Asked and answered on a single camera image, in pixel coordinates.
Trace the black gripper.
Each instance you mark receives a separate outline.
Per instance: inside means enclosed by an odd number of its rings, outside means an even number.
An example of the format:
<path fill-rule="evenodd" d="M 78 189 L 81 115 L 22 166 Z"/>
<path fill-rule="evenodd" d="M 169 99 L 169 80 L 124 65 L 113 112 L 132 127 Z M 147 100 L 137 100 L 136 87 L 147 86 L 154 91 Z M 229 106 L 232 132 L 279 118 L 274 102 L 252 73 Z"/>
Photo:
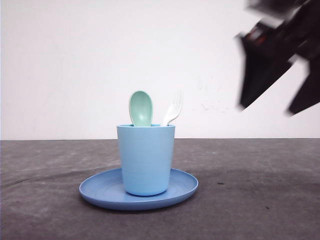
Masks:
<path fill-rule="evenodd" d="M 239 34 L 245 66 L 239 105 L 249 107 L 293 65 L 308 61 L 308 75 L 291 101 L 290 115 L 320 102 L 320 2 L 318 0 L 248 0 L 249 10 L 264 14 Z"/>

